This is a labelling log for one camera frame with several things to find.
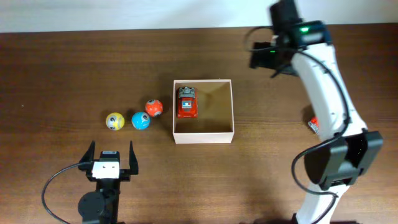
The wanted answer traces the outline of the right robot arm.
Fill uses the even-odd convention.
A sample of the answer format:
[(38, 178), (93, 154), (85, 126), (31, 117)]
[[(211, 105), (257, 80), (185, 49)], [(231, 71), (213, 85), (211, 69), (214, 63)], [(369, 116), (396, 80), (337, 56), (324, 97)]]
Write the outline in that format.
[(320, 144), (292, 161), (295, 183), (306, 192), (294, 223), (329, 223), (340, 197), (364, 175), (383, 145), (356, 111), (336, 62), (323, 22), (274, 22), (272, 42), (251, 49), (254, 57), (275, 59), (276, 74), (291, 67), (300, 77), (320, 123)]

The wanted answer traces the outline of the blue toy ball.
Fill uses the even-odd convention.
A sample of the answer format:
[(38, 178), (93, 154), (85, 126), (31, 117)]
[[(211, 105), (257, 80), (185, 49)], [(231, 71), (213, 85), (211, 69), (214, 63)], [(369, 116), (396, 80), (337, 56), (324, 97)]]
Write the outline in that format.
[(144, 130), (150, 125), (150, 116), (145, 112), (137, 112), (132, 116), (131, 122), (135, 129)]

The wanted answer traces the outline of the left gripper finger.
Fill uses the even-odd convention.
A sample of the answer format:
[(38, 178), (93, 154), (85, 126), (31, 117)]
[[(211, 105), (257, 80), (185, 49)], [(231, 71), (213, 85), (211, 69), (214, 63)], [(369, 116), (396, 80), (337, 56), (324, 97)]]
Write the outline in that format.
[(132, 141), (129, 143), (129, 168), (131, 170), (138, 170), (138, 161), (134, 152)]
[(88, 150), (84, 153), (84, 155), (80, 159), (80, 163), (92, 162), (94, 160), (94, 154), (95, 154), (95, 141), (92, 141)]

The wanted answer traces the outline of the red toy truck grey top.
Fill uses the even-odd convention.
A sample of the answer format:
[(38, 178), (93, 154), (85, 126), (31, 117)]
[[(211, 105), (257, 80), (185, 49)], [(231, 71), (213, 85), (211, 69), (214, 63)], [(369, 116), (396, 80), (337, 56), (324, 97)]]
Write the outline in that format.
[(194, 87), (180, 87), (177, 91), (177, 99), (178, 118), (198, 117), (197, 94)]

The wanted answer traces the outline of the white cardboard box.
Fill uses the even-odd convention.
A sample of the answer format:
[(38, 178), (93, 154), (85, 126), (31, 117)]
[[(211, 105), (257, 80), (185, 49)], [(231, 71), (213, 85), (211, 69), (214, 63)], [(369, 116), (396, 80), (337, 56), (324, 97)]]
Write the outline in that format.
[[(198, 117), (179, 118), (178, 89), (193, 87), (197, 94)], [(175, 80), (173, 84), (172, 134), (177, 144), (231, 143), (234, 136), (234, 108), (231, 80)]]

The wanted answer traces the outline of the yellow toy ball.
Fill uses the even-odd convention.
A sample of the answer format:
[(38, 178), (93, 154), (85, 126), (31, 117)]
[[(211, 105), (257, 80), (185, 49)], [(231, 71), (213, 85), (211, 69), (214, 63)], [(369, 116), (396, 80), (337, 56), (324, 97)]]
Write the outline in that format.
[(118, 131), (123, 128), (125, 123), (124, 117), (120, 113), (110, 113), (106, 117), (106, 126), (113, 131)]

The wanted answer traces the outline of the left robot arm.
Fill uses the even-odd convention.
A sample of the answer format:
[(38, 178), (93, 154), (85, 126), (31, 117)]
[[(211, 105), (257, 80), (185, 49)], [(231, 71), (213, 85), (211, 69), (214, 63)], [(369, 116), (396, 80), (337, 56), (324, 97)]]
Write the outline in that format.
[(78, 202), (78, 213), (85, 224), (117, 223), (121, 182), (129, 182), (131, 176), (139, 173), (133, 143), (129, 143), (128, 169), (120, 168), (118, 151), (103, 151), (99, 159), (95, 159), (94, 154), (93, 141), (80, 159), (78, 169), (86, 174), (90, 182), (96, 184), (96, 188), (81, 197)]

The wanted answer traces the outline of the orange toy ball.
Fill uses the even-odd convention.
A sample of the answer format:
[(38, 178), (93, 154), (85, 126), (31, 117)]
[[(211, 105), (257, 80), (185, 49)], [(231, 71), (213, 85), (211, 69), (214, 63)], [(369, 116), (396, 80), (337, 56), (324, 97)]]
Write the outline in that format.
[(163, 104), (159, 100), (149, 100), (145, 105), (145, 111), (151, 117), (159, 116), (163, 113)]

